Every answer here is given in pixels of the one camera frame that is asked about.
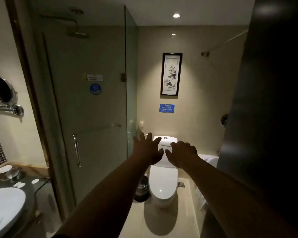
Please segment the person's left hand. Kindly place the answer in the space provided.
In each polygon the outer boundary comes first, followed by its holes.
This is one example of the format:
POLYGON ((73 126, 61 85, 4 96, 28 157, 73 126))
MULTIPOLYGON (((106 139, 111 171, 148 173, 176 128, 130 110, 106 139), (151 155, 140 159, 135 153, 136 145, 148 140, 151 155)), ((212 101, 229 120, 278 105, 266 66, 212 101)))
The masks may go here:
POLYGON ((158 163, 158 146, 161 139, 162 137, 158 136, 150 144, 147 143, 147 136, 141 133, 138 145, 133 147, 132 157, 140 161, 146 168, 158 163))

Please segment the person's right hand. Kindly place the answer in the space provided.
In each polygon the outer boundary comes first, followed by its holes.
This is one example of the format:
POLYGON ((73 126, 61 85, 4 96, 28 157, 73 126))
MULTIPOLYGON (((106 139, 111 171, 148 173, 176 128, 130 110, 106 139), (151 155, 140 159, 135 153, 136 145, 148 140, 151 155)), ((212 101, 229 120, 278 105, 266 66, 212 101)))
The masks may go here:
POLYGON ((200 160, 196 148, 191 146, 188 142, 173 142, 171 143, 170 151, 172 152, 173 158, 172 161, 169 162, 184 171, 191 167, 196 160, 200 160))

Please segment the person's left forearm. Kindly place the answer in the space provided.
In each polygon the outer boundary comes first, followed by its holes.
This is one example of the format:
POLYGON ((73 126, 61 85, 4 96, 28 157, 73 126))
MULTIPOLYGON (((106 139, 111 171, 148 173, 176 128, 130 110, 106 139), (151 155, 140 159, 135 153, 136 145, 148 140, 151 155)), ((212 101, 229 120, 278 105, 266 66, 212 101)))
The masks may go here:
POLYGON ((52 238, 118 238, 136 189, 150 165, 161 155, 132 155, 80 202, 52 238))

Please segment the person's right forearm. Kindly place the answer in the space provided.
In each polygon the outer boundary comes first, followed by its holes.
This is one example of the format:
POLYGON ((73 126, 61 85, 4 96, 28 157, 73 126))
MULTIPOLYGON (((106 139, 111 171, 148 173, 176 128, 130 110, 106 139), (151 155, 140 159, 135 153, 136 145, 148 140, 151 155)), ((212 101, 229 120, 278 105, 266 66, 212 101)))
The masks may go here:
POLYGON ((181 163, 228 238, 298 238, 298 231, 246 186, 195 155, 181 163))

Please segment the white toilet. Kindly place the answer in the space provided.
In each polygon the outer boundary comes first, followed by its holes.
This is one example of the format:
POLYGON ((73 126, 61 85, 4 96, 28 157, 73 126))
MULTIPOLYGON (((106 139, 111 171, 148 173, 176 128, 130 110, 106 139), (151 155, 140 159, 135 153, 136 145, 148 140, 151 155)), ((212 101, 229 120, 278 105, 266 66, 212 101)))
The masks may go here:
POLYGON ((150 167, 149 190, 153 204, 161 209, 173 202, 178 188, 178 169, 171 164, 165 152, 160 161, 150 167))

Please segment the black trash bin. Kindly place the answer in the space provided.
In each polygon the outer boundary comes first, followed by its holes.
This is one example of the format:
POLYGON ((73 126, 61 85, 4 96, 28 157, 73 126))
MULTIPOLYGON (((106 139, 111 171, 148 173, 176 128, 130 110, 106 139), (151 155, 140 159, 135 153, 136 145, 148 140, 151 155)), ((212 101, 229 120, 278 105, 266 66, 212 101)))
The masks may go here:
POLYGON ((143 176, 140 180, 138 187, 135 192, 134 200, 136 202, 144 202, 150 197, 150 191, 149 191, 149 179, 147 176, 143 176))

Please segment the white bathtub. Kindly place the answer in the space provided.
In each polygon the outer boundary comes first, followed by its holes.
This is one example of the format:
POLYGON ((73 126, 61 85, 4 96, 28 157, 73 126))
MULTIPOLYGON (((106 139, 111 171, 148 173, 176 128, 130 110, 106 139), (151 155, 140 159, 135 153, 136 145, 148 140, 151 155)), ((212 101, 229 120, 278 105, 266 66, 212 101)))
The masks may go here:
POLYGON ((198 156, 206 161, 208 164, 212 165, 213 167, 217 168, 217 164, 218 164, 218 156, 212 156, 212 155, 203 155, 203 154, 198 154, 198 156))

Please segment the white hanging towel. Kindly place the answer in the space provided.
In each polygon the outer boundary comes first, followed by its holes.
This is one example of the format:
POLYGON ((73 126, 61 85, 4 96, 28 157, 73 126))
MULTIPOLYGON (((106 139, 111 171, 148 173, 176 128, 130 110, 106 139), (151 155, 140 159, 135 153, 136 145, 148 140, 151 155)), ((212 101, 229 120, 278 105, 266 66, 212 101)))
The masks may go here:
POLYGON ((198 198, 198 203, 199 203, 199 209, 200 210, 205 210, 207 208, 208 202, 203 196, 202 192, 199 190, 198 187, 195 188, 195 194, 198 198))

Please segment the fixed glass shower panel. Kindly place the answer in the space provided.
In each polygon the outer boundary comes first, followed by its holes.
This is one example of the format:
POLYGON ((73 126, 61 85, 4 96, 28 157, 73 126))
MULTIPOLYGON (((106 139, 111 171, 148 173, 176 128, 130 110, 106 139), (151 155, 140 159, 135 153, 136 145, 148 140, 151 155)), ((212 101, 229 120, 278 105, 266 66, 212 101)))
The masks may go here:
POLYGON ((133 151, 133 137, 137 133, 137 57, 138 26, 127 6, 124 7, 125 23, 125 71, 126 71, 126 117, 127 117, 127 157, 133 151))

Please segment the round blue sticker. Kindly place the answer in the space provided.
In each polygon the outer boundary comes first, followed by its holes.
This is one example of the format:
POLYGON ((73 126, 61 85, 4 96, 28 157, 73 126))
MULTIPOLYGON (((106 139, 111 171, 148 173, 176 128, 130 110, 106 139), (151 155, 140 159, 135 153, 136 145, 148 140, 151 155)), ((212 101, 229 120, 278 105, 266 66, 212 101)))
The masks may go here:
POLYGON ((93 95, 99 95, 102 92, 101 86, 97 83, 91 84, 89 90, 93 95))

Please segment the black framed flower picture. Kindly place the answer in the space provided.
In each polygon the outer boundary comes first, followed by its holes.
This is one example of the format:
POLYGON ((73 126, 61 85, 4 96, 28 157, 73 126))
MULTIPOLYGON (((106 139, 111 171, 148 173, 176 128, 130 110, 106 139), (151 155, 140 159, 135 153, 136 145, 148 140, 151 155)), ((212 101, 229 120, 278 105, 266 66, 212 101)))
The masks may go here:
POLYGON ((178 96, 182 56, 182 53, 163 53, 161 96, 178 96))

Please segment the white rectangular label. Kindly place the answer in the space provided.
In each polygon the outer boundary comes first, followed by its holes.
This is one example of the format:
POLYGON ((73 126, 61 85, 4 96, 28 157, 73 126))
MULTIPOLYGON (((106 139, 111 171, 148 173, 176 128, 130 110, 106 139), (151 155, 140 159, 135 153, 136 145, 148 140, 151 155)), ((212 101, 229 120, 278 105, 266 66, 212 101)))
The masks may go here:
POLYGON ((87 73, 87 82, 103 82, 103 74, 87 73))

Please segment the white cup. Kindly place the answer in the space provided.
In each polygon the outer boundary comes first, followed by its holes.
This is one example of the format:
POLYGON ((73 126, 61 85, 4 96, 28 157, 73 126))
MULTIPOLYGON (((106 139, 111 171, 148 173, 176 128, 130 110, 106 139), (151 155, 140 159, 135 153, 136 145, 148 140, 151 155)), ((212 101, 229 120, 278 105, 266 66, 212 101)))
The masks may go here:
POLYGON ((9 171, 6 172, 6 177, 8 179, 18 179, 20 175, 20 170, 19 168, 11 168, 9 171))

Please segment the white sink basin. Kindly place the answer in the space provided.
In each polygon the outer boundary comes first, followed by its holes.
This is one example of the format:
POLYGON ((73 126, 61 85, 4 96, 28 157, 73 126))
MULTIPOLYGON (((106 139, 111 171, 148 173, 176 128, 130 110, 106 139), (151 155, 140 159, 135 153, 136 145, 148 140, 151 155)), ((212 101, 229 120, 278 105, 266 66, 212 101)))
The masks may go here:
POLYGON ((14 225, 24 207, 26 194, 18 188, 0 188, 0 238, 14 225))

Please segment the blue wall sign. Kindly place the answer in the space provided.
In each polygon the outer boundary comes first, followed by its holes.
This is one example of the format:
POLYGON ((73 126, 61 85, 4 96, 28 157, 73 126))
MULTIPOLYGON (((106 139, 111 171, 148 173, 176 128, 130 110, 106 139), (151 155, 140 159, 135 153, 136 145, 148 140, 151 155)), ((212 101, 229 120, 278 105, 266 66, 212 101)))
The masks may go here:
POLYGON ((174 104, 159 104, 159 112, 161 113, 174 113, 174 104))

